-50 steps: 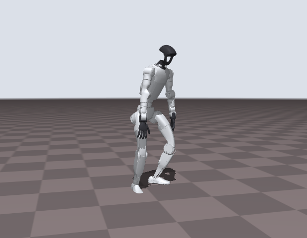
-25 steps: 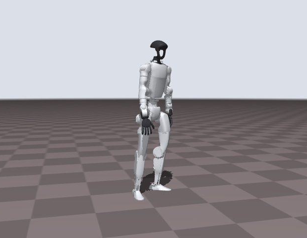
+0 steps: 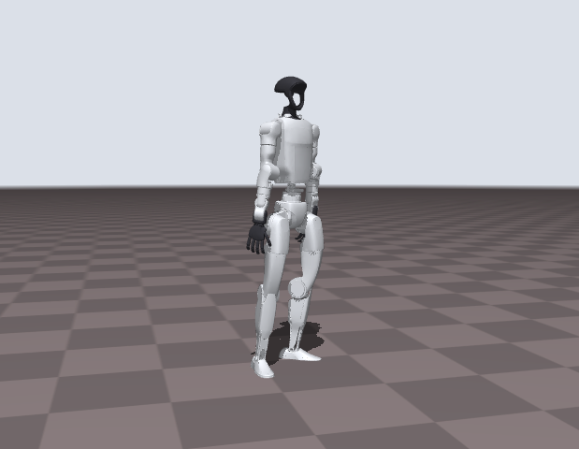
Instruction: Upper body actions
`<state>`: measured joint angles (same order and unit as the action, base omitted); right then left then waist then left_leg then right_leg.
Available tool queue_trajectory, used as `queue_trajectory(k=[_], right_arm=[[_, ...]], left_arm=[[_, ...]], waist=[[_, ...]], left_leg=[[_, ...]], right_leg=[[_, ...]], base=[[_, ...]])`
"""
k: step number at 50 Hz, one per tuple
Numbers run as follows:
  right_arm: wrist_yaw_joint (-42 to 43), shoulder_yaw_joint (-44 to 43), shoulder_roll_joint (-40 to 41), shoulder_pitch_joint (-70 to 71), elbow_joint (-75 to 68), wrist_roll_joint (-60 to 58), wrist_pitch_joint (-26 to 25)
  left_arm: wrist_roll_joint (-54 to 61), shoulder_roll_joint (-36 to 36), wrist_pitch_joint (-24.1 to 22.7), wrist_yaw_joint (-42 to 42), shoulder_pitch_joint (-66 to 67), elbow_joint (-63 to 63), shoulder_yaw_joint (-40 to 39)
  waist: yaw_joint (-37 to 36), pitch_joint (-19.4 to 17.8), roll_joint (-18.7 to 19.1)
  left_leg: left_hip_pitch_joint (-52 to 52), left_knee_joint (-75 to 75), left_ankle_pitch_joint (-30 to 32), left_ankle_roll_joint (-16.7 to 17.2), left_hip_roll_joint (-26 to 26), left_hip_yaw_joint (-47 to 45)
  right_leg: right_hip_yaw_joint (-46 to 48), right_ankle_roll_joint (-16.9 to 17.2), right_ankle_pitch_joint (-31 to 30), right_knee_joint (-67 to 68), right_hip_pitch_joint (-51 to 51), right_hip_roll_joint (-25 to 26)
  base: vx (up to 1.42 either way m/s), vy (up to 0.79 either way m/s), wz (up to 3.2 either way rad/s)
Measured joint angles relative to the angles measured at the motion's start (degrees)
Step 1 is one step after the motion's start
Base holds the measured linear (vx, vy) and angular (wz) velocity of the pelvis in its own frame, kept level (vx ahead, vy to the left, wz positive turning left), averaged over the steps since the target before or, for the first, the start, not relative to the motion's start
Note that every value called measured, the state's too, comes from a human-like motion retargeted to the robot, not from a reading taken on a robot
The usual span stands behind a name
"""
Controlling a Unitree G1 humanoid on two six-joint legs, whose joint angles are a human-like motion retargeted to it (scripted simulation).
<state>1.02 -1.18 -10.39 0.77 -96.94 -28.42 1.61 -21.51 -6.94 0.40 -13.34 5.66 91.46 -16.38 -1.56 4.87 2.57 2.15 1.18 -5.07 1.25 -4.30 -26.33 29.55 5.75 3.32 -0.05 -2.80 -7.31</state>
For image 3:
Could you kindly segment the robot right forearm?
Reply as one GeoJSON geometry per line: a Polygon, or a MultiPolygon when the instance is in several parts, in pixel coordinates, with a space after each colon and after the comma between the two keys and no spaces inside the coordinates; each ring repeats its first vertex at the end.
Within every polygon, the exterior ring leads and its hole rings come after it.
{"type": "Polygon", "coordinates": [[[273,184],[268,181],[269,175],[271,173],[271,168],[269,165],[263,165],[257,177],[257,199],[254,201],[254,219],[258,221],[264,220],[265,211],[268,209],[270,198],[270,192],[273,184]]]}

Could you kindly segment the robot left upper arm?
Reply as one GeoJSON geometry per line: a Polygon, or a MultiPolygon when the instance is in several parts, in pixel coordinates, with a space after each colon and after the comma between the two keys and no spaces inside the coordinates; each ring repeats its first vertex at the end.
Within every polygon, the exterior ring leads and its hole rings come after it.
{"type": "Polygon", "coordinates": [[[318,138],[320,136],[320,130],[316,124],[311,123],[311,126],[312,126],[313,145],[312,145],[312,164],[311,164],[310,179],[314,179],[320,176],[322,173],[321,166],[314,162],[315,157],[317,155],[317,146],[318,146],[318,138]]]}

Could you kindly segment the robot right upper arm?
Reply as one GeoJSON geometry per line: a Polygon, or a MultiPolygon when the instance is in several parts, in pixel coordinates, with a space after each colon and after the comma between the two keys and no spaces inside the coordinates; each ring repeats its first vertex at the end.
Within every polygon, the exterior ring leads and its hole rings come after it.
{"type": "Polygon", "coordinates": [[[259,135],[261,138],[260,169],[263,165],[270,166],[271,173],[268,178],[269,181],[275,181],[280,176],[280,170],[273,165],[273,159],[276,153],[277,138],[281,133],[281,121],[262,123],[259,128],[259,135]]]}

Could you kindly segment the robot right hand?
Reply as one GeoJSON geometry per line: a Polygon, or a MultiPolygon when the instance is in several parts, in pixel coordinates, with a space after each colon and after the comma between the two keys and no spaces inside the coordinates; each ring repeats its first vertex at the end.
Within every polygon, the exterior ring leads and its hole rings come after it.
{"type": "MultiPolygon", "coordinates": [[[[254,214],[254,212],[253,212],[253,214],[254,214]]],[[[256,246],[255,246],[256,253],[260,254],[259,253],[259,241],[261,241],[261,252],[265,253],[265,251],[264,251],[264,239],[265,239],[265,237],[266,237],[266,240],[268,242],[268,246],[271,247],[271,242],[270,242],[270,239],[269,239],[268,234],[266,232],[267,229],[264,227],[264,225],[267,223],[267,217],[268,217],[267,211],[265,211],[263,221],[255,220],[253,217],[253,223],[255,223],[255,224],[252,226],[252,228],[249,231],[249,237],[248,237],[248,241],[247,241],[247,250],[250,250],[251,239],[253,239],[252,240],[252,246],[251,246],[252,247],[251,248],[252,253],[254,253],[255,241],[256,241],[256,246]]]]}

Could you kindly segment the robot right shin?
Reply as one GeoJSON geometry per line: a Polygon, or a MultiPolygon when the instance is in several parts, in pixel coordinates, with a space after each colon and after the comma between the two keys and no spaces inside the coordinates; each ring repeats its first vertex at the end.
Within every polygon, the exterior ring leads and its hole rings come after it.
{"type": "Polygon", "coordinates": [[[257,290],[257,304],[255,307],[256,362],[259,360],[260,355],[262,359],[266,360],[268,338],[274,326],[276,306],[275,294],[268,294],[267,298],[265,298],[263,284],[260,284],[257,290]]]}

